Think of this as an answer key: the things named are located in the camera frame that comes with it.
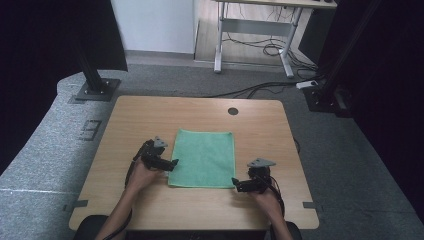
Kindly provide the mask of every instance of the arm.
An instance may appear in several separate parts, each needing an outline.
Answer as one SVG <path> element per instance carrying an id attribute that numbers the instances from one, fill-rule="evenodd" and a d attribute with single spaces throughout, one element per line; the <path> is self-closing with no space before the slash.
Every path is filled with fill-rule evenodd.
<path id="1" fill-rule="evenodd" d="M 126 189 L 121 195 L 118 204 L 116 204 L 112 213 L 103 224 L 102 229 L 97 234 L 97 239 L 104 239 L 113 231 L 121 227 L 131 211 L 132 205 L 137 200 L 141 190 L 146 188 L 158 176 L 161 171 L 148 170 L 140 159 L 137 159 L 133 172 L 128 180 Z M 122 231 L 114 239 L 124 239 L 125 231 Z"/>
<path id="2" fill-rule="evenodd" d="M 281 213 L 280 204 L 274 193 L 270 189 L 267 189 L 262 194 L 257 192 L 249 192 L 248 194 L 256 201 L 259 208 L 268 217 L 274 227 L 277 240 L 292 240 L 293 238 L 287 228 L 286 220 L 284 220 L 283 214 Z"/>

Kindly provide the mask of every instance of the hand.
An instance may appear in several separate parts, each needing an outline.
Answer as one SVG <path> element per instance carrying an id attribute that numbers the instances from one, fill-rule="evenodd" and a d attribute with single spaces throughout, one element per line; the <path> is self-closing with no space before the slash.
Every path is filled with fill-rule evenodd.
<path id="1" fill-rule="evenodd" d="M 128 180 L 127 189 L 139 192 L 150 185 L 163 171 L 152 171 L 144 166 L 141 158 L 135 161 L 133 171 Z"/>
<path id="2" fill-rule="evenodd" d="M 249 192 L 248 194 L 255 200 L 268 219 L 283 218 L 281 206 L 271 189 L 267 188 L 262 194 L 258 192 Z"/>

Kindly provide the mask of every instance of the wooden table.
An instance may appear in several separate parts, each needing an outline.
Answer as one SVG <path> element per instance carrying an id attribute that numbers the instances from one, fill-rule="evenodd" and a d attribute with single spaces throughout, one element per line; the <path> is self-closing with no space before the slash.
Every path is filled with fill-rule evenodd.
<path id="1" fill-rule="evenodd" d="M 334 9 L 337 4 L 334 0 L 331 3 L 327 3 L 324 0 L 313 1 L 313 0 L 215 0 L 220 2 L 218 17 L 218 44 L 215 49 L 215 65 L 214 72 L 221 72 L 222 62 L 222 33 L 233 32 L 233 33 L 246 33 L 246 34 L 258 34 L 258 35 L 272 35 L 272 36 L 283 36 L 287 37 L 285 40 L 284 48 L 280 49 L 280 58 L 283 63 L 284 70 L 288 78 L 293 78 L 294 74 L 290 66 L 287 54 L 290 49 L 290 45 L 293 41 L 294 34 L 296 32 L 297 25 L 299 23 L 300 15 L 302 14 L 303 8 L 320 8 L 320 9 Z M 243 3 L 243 4 L 256 4 L 256 5 L 272 5 L 272 6 L 286 6 L 294 7 L 294 15 L 291 23 L 281 22 L 270 22 L 270 21 L 252 21 L 246 19 L 231 19 L 227 18 L 225 14 L 225 4 L 229 3 Z"/>
<path id="2" fill-rule="evenodd" d="M 238 109 L 230 115 L 229 108 Z M 308 184 L 281 102 L 271 100 L 122 96 L 85 181 L 69 225 L 77 229 L 88 215 L 109 215 L 124 189 L 132 157 L 141 144 L 160 136 L 170 159 L 177 130 L 230 131 L 234 134 L 236 177 L 247 180 L 247 163 L 258 157 L 277 163 L 271 175 L 280 185 L 286 219 L 301 229 L 319 225 Z M 258 230 L 265 216 L 245 193 L 235 189 L 175 188 L 163 176 L 145 189 L 134 206 L 128 229 L 137 230 Z"/>

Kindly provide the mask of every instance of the green cloth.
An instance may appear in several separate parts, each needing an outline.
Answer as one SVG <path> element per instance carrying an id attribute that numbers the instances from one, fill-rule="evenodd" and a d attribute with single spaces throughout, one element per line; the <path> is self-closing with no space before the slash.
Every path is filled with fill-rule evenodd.
<path id="1" fill-rule="evenodd" d="M 178 130 L 172 159 L 178 165 L 169 173 L 168 184 L 178 187 L 233 188 L 235 177 L 234 137 L 231 132 Z"/>

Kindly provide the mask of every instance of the wooden desk surface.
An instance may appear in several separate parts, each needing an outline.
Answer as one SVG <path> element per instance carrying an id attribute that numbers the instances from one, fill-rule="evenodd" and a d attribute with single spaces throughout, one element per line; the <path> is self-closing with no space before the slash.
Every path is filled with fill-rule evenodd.
<path id="1" fill-rule="evenodd" d="M 215 0 L 216 2 L 227 3 L 242 3 L 242 4 L 257 4 L 257 5 L 273 5 L 287 7 L 304 7 L 304 8 L 327 8 L 333 9 L 337 7 L 334 0 L 331 3 L 326 3 L 324 0 Z"/>
<path id="2" fill-rule="evenodd" d="M 237 108 L 238 115 L 228 114 Z M 271 175 L 286 204 L 286 220 L 301 229 L 319 225 L 308 184 L 296 151 L 283 105 L 271 100 L 199 99 L 122 96 L 115 105 L 70 219 L 77 229 L 88 215 L 109 215 L 124 188 L 132 157 L 156 135 L 169 147 L 170 159 L 179 128 L 191 131 L 231 131 L 234 134 L 236 177 L 247 180 L 247 163 L 257 157 L 273 160 Z M 208 230 L 266 229 L 265 216 L 244 193 L 235 189 L 174 188 L 165 176 L 145 189 L 134 206 L 129 229 Z"/>

